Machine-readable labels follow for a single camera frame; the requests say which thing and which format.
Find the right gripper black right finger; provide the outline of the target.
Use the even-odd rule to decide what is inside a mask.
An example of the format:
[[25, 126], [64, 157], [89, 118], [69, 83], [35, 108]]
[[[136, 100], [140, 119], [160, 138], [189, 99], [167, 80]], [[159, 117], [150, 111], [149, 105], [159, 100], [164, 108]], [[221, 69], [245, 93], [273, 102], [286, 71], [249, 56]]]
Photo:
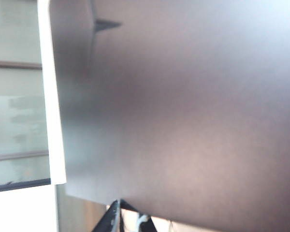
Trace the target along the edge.
[[142, 212], [137, 210], [135, 207], [131, 206], [124, 199], [120, 200], [120, 208], [133, 211], [138, 214], [138, 218], [135, 224], [136, 232], [157, 232], [157, 229], [150, 215], [143, 214]]

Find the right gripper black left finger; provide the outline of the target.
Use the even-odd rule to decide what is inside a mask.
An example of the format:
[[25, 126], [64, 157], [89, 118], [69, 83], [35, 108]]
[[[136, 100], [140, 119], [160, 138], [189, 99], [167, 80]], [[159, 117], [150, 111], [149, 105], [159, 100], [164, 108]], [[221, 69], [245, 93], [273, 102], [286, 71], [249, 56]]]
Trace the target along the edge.
[[93, 232], [117, 232], [120, 225], [120, 200], [115, 200], [101, 217]]

